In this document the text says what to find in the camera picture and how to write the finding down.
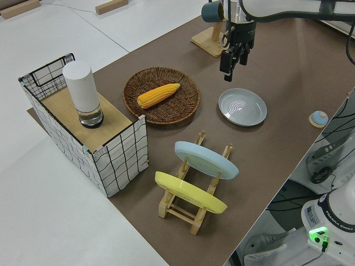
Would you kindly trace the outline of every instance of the green light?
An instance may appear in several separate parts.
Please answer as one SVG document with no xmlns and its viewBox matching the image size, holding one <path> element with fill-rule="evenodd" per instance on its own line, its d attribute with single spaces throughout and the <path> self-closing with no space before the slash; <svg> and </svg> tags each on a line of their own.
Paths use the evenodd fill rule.
<svg viewBox="0 0 355 266">
<path fill-rule="evenodd" d="M 316 229 L 312 229 L 309 231 L 310 238 L 315 242 L 315 238 L 318 237 L 319 235 L 324 234 L 326 231 L 328 231 L 328 227 L 321 226 Z"/>
</svg>

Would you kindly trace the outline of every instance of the yellow corn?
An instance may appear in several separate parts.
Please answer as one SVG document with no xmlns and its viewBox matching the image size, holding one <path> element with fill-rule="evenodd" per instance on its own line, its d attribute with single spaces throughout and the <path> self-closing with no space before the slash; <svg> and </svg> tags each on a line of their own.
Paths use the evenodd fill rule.
<svg viewBox="0 0 355 266">
<path fill-rule="evenodd" d="M 137 103 L 143 108 L 147 109 L 163 100 L 165 100 L 170 95 L 174 94 L 176 90 L 180 87 L 179 83 L 171 83 L 166 84 L 164 86 L 160 86 L 156 89 L 147 91 L 138 96 Z"/>
</svg>

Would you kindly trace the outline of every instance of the glass base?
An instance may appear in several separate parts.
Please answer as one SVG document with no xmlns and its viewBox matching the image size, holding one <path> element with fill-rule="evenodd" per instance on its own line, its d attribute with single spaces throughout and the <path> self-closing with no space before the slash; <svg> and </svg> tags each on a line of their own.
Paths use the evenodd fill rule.
<svg viewBox="0 0 355 266">
<path fill-rule="evenodd" d="M 101 107 L 97 107 L 92 112 L 80 112 L 78 111 L 80 123 L 89 129 L 95 129 L 99 127 L 104 121 L 104 114 Z"/>
</svg>

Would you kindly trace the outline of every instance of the plate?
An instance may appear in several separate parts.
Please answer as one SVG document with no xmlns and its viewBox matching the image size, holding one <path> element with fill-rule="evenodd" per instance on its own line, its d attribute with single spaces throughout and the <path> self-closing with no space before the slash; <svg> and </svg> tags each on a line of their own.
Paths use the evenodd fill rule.
<svg viewBox="0 0 355 266">
<path fill-rule="evenodd" d="M 227 205 L 215 196 L 175 176 L 155 172 L 155 182 L 165 190 L 212 213 L 222 213 Z"/>
<path fill-rule="evenodd" d="M 216 177 L 221 173 L 221 179 L 233 179 L 238 175 L 238 168 L 222 155 L 211 151 L 203 146 L 178 141 L 175 143 L 177 157 L 202 173 Z"/>
<path fill-rule="evenodd" d="M 255 126 L 263 122 L 267 114 L 263 99 L 246 89 L 225 91 L 218 105 L 223 116 L 238 126 Z"/>
<path fill-rule="evenodd" d="M 138 105 L 139 95 L 169 83 L 180 83 L 172 96 L 147 109 Z M 200 90 L 185 73 L 157 66 L 144 69 L 127 81 L 123 101 L 132 114 L 136 117 L 145 115 L 145 121 L 150 124 L 174 125 L 192 118 L 200 102 Z"/>
</svg>

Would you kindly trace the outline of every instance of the woven tray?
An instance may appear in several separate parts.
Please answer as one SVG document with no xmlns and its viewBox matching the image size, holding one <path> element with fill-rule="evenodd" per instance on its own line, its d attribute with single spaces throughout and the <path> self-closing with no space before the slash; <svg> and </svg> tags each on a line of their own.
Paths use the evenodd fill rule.
<svg viewBox="0 0 355 266">
<path fill-rule="evenodd" d="M 139 95 L 168 83 L 180 83 L 172 96 L 148 109 L 138 105 Z M 195 113 L 200 102 L 200 90 L 186 74 L 172 68 L 155 67 L 142 70 L 127 81 L 123 100 L 135 116 L 145 115 L 145 120 L 151 124 L 171 125 Z"/>
</svg>

